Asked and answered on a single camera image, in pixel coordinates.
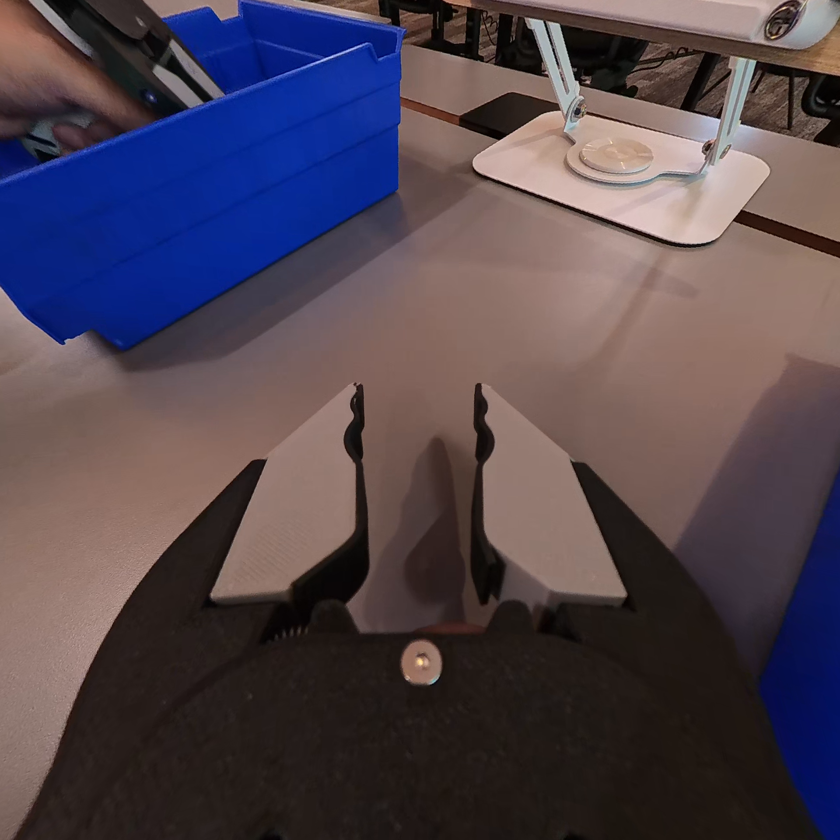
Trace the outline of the blue divided plastic bin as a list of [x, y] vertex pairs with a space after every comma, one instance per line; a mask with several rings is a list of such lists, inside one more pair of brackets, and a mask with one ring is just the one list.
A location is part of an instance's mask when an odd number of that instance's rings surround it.
[[760, 680], [784, 763], [824, 838], [839, 838], [839, 478]]

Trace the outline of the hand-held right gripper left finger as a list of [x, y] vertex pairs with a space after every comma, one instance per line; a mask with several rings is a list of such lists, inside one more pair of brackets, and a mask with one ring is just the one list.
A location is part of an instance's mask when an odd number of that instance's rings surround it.
[[364, 388], [352, 383], [269, 452], [214, 604], [354, 597], [370, 568], [363, 430]]

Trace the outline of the black rectangular pad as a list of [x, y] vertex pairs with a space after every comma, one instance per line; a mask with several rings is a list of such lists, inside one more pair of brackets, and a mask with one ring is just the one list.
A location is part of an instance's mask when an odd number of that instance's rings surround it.
[[458, 126], [493, 140], [502, 140], [546, 112], [559, 111], [555, 101], [507, 92], [458, 117]]

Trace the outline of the white document stand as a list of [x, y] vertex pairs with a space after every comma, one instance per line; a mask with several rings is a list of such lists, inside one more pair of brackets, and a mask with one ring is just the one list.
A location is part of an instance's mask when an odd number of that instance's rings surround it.
[[[770, 174], [732, 150], [757, 61], [814, 50], [838, 23], [838, 2], [513, 2], [549, 73], [559, 109], [479, 153], [474, 171], [607, 223], [673, 245], [717, 240]], [[716, 133], [705, 142], [597, 117], [574, 78], [561, 25], [644, 40], [683, 38], [730, 57]]]

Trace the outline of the person's left hand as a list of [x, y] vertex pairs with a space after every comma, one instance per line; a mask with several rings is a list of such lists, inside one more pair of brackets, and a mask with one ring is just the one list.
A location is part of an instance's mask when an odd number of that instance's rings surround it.
[[66, 153], [141, 129], [154, 115], [125, 94], [28, 2], [1, 3], [1, 139], [42, 119]]

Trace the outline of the brown-edged grey desk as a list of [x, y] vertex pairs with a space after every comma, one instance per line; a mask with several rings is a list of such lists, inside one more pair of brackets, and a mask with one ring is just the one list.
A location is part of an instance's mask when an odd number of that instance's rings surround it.
[[[450, 56], [414, 45], [402, 48], [402, 105], [461, 126], [461, 116], [507, 93], [553, 100], [548, 79]], [[598, 116], [692, 140], [711, 136], [715, 120], [697, 113], [595, 91], [585, 95]], [[745, 206], [747, 222], [778, 237], [838, 255], [838, 148], [741, 126], [736, 151], [754, 154], [770, 175]]]

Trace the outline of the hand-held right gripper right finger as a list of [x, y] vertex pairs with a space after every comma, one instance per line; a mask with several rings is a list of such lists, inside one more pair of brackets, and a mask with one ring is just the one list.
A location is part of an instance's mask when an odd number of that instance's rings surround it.
[[623, 606], [572, 457], [488, 384], [474, 393], [469, 570], [479, 604]]

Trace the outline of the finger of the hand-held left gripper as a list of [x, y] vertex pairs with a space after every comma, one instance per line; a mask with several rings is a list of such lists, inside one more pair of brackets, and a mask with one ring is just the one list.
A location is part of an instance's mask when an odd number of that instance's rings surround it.
[[222, 98], [225, 93], [191, 52], [170, 37], [161, 57], [152, 63], [152, 73], [171, 99], [183, 109], [192, 109]]

